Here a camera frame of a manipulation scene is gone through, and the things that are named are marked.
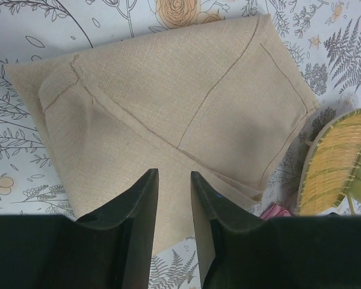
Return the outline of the beige cloth napkin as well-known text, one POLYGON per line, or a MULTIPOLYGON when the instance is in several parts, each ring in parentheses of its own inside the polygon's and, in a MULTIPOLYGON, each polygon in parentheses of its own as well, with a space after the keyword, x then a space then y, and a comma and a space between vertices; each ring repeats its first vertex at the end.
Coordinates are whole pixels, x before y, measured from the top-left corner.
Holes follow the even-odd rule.
POLYGON ((193 234, 190 173, 248 208, 318 101, 268 15, 6 67, 76 217, 159 171, 153 253, 193 234))

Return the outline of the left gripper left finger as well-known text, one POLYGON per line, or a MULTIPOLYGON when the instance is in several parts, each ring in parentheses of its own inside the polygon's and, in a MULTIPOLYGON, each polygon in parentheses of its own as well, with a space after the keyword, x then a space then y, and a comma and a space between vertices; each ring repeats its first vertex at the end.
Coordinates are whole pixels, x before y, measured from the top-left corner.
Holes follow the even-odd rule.
POLYGON ((81 288, 147 288, 158 205, 159 172, 149 169, 122 194, 80 217, 91 231, 81 288))

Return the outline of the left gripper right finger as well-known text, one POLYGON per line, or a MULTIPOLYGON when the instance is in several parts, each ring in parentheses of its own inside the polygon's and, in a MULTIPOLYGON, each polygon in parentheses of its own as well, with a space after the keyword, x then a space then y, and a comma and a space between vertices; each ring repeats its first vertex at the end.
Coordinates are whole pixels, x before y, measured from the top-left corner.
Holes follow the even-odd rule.
POLYGON ((265 223, 191 173, 191 204, 202 288, 265 288, 265 223))

